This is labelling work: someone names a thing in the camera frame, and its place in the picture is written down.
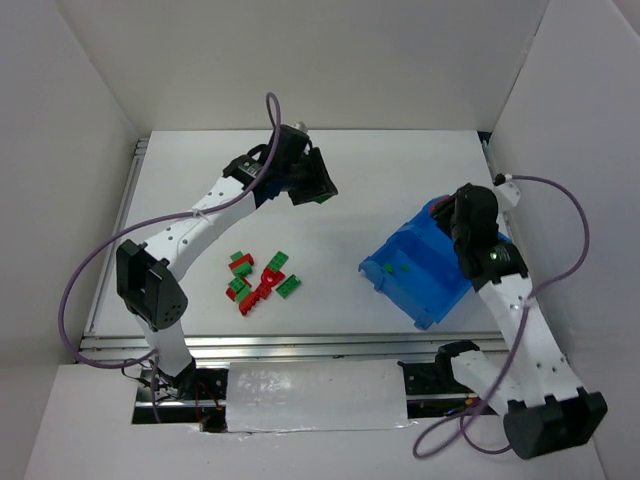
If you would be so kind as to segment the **green 2x3 lego brick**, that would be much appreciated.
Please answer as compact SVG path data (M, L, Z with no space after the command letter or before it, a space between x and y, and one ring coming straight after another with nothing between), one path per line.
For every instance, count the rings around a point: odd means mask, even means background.
M287 299L290 297L302 284L300 278L294 274L288 276L276 289L278 295Z

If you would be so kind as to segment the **green rounded lego brick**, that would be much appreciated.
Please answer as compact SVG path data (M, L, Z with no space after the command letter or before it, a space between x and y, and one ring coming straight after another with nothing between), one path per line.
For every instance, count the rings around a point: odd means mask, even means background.
M314 197L312 199L312 202L316 203L316 204L323 204L324 202L326 202L327 200L329 200L332 197L333 197L333 194L325 193L323 195L319 195L319 196Z

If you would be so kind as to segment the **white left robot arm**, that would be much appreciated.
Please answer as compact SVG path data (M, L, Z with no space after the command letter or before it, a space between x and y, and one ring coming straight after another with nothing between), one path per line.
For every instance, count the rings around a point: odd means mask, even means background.
M141 243L116 251L116 291L158 358L161 377L179 393L192 390L196 363L181 318L188 299L180 282L191 265L226 230L280 193L295 205L337 195L319 148L303 123L283 125L232 160L211 189L179 219Z

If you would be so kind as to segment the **red rounded lego brick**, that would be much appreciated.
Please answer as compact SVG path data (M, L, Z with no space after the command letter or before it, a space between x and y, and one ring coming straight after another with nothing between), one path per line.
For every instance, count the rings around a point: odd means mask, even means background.
M442 204L443 202L446 202L448 199L449 199L449 197L448 197L448 196L443 196L443 197L440 197L440 198L438 198L438 199L434 199L433 203L432 203L432 204L431 204L431 206L429 207L429 210L430 210L430 211L435 210L436 208L438 208L438 206L439 206L440 204Z

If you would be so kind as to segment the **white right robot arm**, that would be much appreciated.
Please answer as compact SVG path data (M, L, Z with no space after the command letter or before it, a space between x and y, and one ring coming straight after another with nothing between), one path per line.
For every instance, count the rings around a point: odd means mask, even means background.
M551 333L536 299L548 285L534 285L518 248L499 235L498 215L519 196L509 181L493 188L466 184L437 202L430 215L451 239L463 276L508 347L502 368L470 341L439 350L441 370L479 397L458 413L457 434L465 436L491 409L502 420L509 448L529 460L588 443L608 407L601 393L586 390Z

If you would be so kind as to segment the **green 2x4 lego brick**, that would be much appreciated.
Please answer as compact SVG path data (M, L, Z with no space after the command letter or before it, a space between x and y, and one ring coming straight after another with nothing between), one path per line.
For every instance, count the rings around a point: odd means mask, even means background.
M266 268L272 272L279 272L284 264L288 261L288 259L289 256L286 253L277 251L276 254L267 263Z

